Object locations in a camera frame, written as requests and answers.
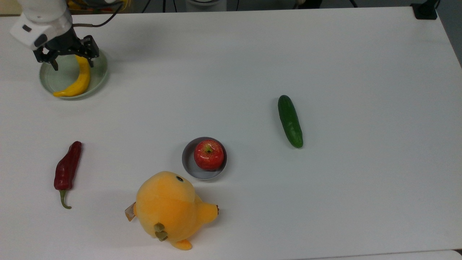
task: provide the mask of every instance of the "banana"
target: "banana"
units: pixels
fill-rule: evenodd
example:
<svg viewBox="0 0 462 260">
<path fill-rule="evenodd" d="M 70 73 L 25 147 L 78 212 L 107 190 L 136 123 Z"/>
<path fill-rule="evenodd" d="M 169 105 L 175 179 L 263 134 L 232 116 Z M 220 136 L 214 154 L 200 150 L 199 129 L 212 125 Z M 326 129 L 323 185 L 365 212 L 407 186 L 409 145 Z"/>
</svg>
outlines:
<svg viewBox="0 0 462 260">
<path fill-rule="evenodd" d="M 79 77 L 77 80 L 68 86 L 62 91 L 57 91 L 53 93 L 55 97 L 74 97 L 82 94 L 88 88 L 88 83 L 90 83 L 90 65 L 86 58 L 75 55 L 77 62 L 79 63 Z"/>
</svg>

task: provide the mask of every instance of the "red chili pepper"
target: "red chili pepper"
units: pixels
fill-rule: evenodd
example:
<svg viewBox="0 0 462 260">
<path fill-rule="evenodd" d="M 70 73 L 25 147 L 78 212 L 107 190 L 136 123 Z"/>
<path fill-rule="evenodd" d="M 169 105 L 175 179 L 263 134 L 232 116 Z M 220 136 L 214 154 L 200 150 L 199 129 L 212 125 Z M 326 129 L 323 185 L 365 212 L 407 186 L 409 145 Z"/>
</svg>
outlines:
<svg viewBox="0 0 462 260">
<path fill-rule="evenodd" d="M 55 189 L 60 192 L 61 195 L 61 204 L 66 209 L 71 209 L 64 203 L 64 197 L 68 190 L 72 189 L 75 177 L 75 171 L 80 160 L 80 154 L 82 153 L 82 143 L 79 141 L 74 142 L 67 154 L 61 159 L 56 166 L 55 174 Z"/>
</svg>

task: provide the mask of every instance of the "plush toy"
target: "plush toy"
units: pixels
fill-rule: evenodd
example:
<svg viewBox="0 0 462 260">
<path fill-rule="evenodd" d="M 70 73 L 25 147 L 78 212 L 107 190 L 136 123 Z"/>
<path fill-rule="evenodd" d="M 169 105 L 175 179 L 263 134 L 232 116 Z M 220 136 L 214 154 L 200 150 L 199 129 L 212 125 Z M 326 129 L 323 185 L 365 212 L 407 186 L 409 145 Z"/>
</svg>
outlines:
<svg viewBox="0 0 462 260">
<path fill-rule="evenodd" d="M 193 185 L 171 172 L 159 172 L 141 185 L 134 213 L 143 229 L 160 241 L 190 250 L 186 240 L 218 215 L 218 205 L 202 202 Z"/>
</svg>

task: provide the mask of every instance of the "light green plate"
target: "light green plate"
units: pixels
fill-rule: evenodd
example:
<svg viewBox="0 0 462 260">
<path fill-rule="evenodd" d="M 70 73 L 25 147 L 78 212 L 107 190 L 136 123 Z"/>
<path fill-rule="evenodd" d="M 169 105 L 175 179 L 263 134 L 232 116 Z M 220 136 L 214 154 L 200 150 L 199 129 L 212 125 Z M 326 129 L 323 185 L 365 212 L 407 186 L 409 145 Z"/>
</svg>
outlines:
<svg viewBox="0 0 462 260">
<path fill-rule="evenodd" d="M 43 88 L 53 95 L 53 92 L 66 89 L 79 77 L 79 64 L 74 55 L 58 56 L 58 71 L 55 71 L 51 64 L 43 63 L 40 67 L 40 83 Z M 85 92 L 74 97 L 59 97 L 60 99 L 78 99 L 97 90 L 104 83 L 107 77 L 108 62 L 102 51 L 99 57 L 93 59 L 93 67 L 90 68 L 90 83 Z"/>
</svg>

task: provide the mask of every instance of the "red apple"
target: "red apple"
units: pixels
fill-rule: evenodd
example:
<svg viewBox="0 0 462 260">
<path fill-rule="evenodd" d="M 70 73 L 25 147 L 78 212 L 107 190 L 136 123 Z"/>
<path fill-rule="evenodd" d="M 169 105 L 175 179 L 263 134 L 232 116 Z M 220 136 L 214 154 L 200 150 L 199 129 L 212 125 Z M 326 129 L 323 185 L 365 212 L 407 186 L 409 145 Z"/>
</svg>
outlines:
<svg viewBox="0 0 462 260">
<path fill-rule="evenodd" d="M 218 169 L 223 164 L 224 159 L 223 147 L 215 140 L 204 140 L 194 149 L 194 161 L 203 170 Z"/>
</svg>

